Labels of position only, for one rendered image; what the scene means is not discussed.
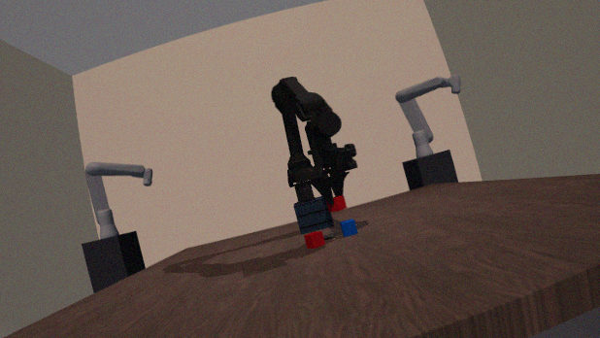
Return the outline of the blue cube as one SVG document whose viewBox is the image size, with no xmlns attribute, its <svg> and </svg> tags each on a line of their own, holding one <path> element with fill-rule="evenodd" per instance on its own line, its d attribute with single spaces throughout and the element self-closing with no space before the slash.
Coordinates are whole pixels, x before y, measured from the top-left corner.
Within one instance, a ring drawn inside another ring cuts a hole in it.
<svg viewBox="0 0 600 338">
<path fill-rule="evenodd" d="M 358 234 L 354 219 L 341 221 L 341 229 L 344 237 Z"/>
</svg>

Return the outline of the red cube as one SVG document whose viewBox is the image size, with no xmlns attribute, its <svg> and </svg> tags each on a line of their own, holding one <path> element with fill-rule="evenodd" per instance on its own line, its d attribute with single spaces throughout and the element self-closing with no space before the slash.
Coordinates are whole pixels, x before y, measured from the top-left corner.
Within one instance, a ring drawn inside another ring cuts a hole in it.
<svg viewBox="0 0 600 338">
<path fill-rule="evenodd" d="M 331 206 L 326 201 L 329 213 L 340 212 L 347 208 L 347 204 L 346 204 L 344 195 L 333 197 L 333 199 L 334 199 L 334 205 L 331 205 Z"/>
<path fill-rule="evenodd" d="M 322 231 L 314 231 L 304 235 L 307 249 L 316 249 L 325 245 Z"/>
</svg>

